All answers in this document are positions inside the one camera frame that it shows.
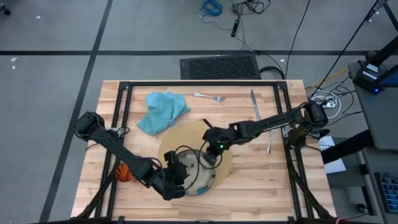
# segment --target orange ball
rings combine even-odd
[[[122,163],[118,166],[118,169],[116,170],[116,178],[120,182],[128,182],[133,179],[132,173],[127,164]]]

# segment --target blue cloth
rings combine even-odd
[[[174,125],[178,116],[190,110],[182,94],[153,92],[146,96],[146,100],[148,112],[137,126],[152,136]]]

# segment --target wooden tabletop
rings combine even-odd
[[[286,82],[292,107],[307,100],[301,80]],[[107,128],[111,126],[118,85],[119,81],[105,81],[99,96],[96,112],[104,117]],[[186,104],[191,110],[179,117],[177,124],[206,118],[213,126],[226,128],[229,123],[256,119],[250,89],[256,94],[262,118],[277,114],[274,92],[270,86],[135,86],[132,89],[127,121],[131,132],[126,135],[124,145],[137,155],[157,157],[159,145],[168,130],[150,136],[137,127],[137,123],[147,112],[145,96],[148,93],[171,91],[185,95]],[[193,93],[222,95],[226,96],[226,100],[218,103],[208,98],[194,97]],[[285,105],[282,92],[280,95],[282,104]],[[125,96],[121,103],[121,114],[124,104]],[[119,182],[113,219],[117,220],[118,216],[122,215],[127,220],[282,221],[288,216],[294,216],[280,130],[273,135],[271,155],[265,153],[268,140],[269,134],[264,133],[248,144],[231,147],[233,165],[229,176],[220,186],[201,196],[165,201],[154,189],[147,189],[137,182]],[[318,147],[315,140],[308,139],[307,143]],[[72,216],[82,212],[99,189],[105,152],[99,145],[87,151]],[[303,148],[302,157],[310,190],[330,214],[335,216],[320,152]],[[108,195],[109,192],[105,195],[103,216],[108,204]],[[303,216],[306,216],[301,191],[299,197]]]

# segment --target white paper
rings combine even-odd
[[[335,145],[335,142],[333,141],[333,138],[331,138],[331,136],[325,136],[321,138],[318,143],[319,149],[322,151]],[[329,162],[328,164],[325,164],[324,167],[327,174],[346,171],[346,167],[344,166],[344,163],[341,159]]]

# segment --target silver fork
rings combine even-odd
[[[267,147],[267,155],[271,154],[271,144],[272,144],[272,135],[274,134],[275,129],[269,131],[269,143]]]
[[[222,101],[225,100],[225,96],[208,96],[208,95],[203,95],[203,94],[200,94],[200,93],[194,93],[193,95],[194,96],[199,96],[199,97],[211,98],[211,99],[213,99],[213,100],[215,100],[217,102],[222,102]]]

